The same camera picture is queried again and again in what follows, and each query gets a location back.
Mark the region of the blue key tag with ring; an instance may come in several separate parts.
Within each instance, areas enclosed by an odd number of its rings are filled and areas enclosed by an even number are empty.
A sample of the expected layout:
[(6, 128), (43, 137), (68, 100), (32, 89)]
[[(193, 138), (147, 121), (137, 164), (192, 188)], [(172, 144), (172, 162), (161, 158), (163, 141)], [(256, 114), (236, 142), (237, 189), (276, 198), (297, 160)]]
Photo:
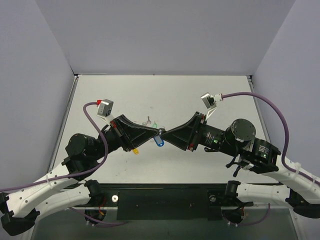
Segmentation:
[(154, 138), (153, 138), (154, 142), (156, 143), (156, 145), (158, 147), (163, 147), (164, 146), (164, 141), (162, 140), (161, 136), (160, 135), (156, 135)]

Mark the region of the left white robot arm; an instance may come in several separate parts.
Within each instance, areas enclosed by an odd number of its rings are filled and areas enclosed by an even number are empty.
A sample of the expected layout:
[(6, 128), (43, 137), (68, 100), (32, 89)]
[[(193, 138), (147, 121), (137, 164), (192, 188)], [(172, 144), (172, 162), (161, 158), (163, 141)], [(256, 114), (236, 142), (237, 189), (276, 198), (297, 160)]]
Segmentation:
[(104, 164), (109, 153), (119, 148), (130, 152), (161, 134), (159, 129), (133, 123), (124, 115), (97, 131), (98, 137), (74, 134), (65, 148), (67, 157), (36, 182), (15, 192), (1, 192), (0, 220), (10, 236), (28, 231), (36, 221), (55, 212), (102, 204), (105, 196), (100, 184), (88, 177)]

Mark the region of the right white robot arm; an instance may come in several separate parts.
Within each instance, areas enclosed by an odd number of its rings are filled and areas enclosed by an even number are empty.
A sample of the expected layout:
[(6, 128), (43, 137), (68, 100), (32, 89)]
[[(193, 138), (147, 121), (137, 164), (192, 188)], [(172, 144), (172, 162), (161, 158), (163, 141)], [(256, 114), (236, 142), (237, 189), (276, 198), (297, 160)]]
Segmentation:
[(253, 203), (288, 207), (303, 217), (320, 217), (320, 182), (310, 176), (297, 162), (266, 140), (256, 137), (254, 125), (243, 118), (236, 119), (226, 129), (210, 126), (206, 116), (196, 112), (188, 122), (170, 130), (160, 130), (160, 137), (175, 147), (195, 151), (199, 145), (206, 152), (219, 152), (232, 157), (227, 168), (236, 166), (233, 176), (241, 170), (270, 177), (278, 185), (249, 184), (230, 180), (223, 192), (226, 203), (242, 206)]

